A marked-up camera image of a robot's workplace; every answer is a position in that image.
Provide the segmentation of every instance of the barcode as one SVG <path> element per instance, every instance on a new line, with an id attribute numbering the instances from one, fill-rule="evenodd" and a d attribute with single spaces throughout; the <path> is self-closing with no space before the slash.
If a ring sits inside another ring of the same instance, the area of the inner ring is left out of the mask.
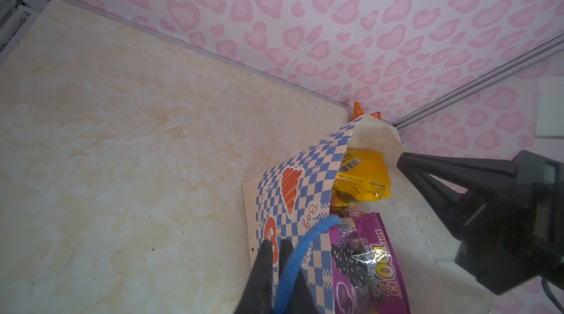
<path id="1" fill-rule="evenodd" d="M 353 169 L 353 168 L 355 168 L 356 166 L 358 166 L 361 162 L 362 162 L 362 161 L 361 161 L 359 158 L 355 157 L 355 158 L 353 158 L 352 160 L 350 160 L 349 162 L 347 162 L 347 163 L 345 163 L 344 165 L 342 165 L 342 166 L 339 168 L 339 172 L 342 172 L 342 173 L 349 172 L 351 169 Z"/>

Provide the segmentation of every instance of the orange tag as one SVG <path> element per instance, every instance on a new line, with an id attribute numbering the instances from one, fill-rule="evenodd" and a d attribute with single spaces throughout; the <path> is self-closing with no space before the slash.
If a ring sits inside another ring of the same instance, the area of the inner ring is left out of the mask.
<path id="1" fill-rule="evenodd" d="M 354 112 L 353 112 L 353 115 L 352 115 L 353 119 L 356 119 L 363 114 L 364 114 L 364 110 L 362 109 L 362 106 L 360 105 L 359 102 L 355 102 L 354 103 Z M 380 113 L 380 112 L 370 113 L 370 115 L 373 116 L 376 119 L 382 120 L 382 113 Z"/>

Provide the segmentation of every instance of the marble surface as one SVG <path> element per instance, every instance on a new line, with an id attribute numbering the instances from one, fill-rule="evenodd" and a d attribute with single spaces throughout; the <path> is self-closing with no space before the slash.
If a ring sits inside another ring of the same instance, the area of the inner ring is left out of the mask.
<path id="1" fill-rule="evenodd" d="M 348 119 L 53 0 L 0 68 L 2 311 L 231 313 L 242 182 Z"/>

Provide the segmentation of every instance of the paper bag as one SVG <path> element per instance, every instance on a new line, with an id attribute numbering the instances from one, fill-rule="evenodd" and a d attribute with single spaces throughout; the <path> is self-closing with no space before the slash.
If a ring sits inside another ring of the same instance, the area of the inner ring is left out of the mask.
<path id="1" fill-rule="evenodd" d="M 395 166 L 399 155 L 407 150 L 398 131 L 370 115 L 353 120 L 262 176 L 243 183 L 250 263 L 254 264 L 262 241 L 271 240 L 274 297 L 278 288 L 278 244 L 287 238 L 295 247 L 319 218 L 329 214 L 331 187 L 347 148 L 380 151 L 388 166 L 391 197 L 355 207 L 382 215 L 398 254 L 412 312 L 449 313 L 454 308 L 464 308 L 465 313 L 487 312 L 491 294 L 454 264 L 459 243 Z M 320 314 L 334 312 L 331 263 L 326 232 L 314 241 L 302 261 L 302 273 Z"/>

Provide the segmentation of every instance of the pink heart wallpaper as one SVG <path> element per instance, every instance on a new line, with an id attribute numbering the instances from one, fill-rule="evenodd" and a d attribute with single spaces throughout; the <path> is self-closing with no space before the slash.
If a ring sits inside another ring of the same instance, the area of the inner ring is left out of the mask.
<path id="1" fill-rule="evenodd" d="M 391 121 L 564 32 L 564 0 L 79 1 Z"/>
<path id="2" fill-rule="evenodd" d="M 564 140 L 535 138 L 540 78 L 562 78 L 560 52 L 399 132 L 409 150 L 437 156 L 512 159 L 526 149 L 564 162 Z M 564 303 L 564 292 L 552 287 Z M 494 298 L 493 314 L 556 314 L 540 279 Z"/>

